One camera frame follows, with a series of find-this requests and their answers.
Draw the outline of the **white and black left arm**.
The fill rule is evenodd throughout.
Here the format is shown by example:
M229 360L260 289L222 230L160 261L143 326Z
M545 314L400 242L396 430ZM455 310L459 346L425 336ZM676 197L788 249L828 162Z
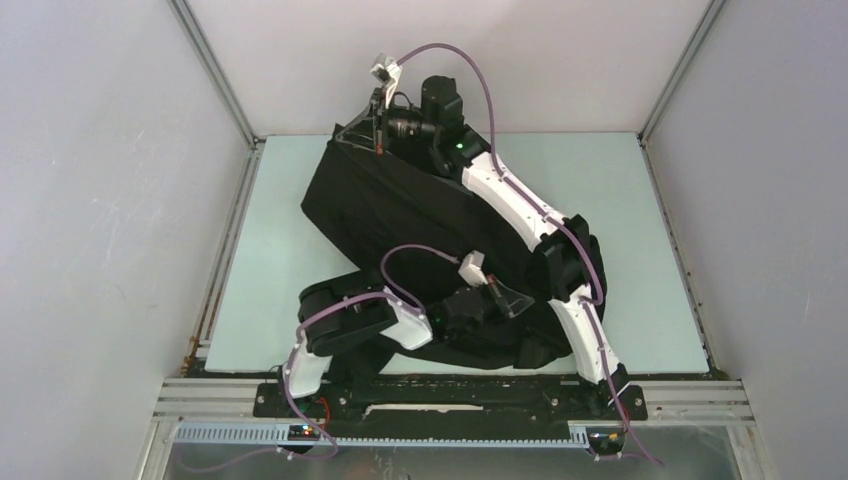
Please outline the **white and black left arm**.
M522 343L518 319L535 302L486 275L418 310L373 271L314 284L299 301L296 340L277 395L297 417L312 411L323 375L343 354L364 354L369 375L394 354L475 369L510 365Z

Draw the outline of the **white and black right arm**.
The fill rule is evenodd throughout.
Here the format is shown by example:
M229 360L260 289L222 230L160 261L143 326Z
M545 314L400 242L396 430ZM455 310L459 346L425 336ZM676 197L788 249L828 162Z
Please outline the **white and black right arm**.
M501 160L493 138L465 119L454 79L431 76L418 104L399 106L394 80L374 89L356 117L333 139L377 158L391 157L455 185L498 217L528 252L523 269L530 295L556 319L574 356L585 411L606 418L622 403L630 375L602 327L607 288L597 239L587 221L545 203Z

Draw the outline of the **black jacket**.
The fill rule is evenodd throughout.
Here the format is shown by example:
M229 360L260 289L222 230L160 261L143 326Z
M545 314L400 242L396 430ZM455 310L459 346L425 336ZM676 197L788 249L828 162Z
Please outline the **black jacket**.
M477 250L485 255L486 275L530 295L522 274L528 252L496 214L403 160L338 144L336 127L301 208L354 272L375 272L403 301L423 310L467 285L458 269ZM518 357L504 367L536 369L573 356L554 316L532 297L535 303L517 323Z

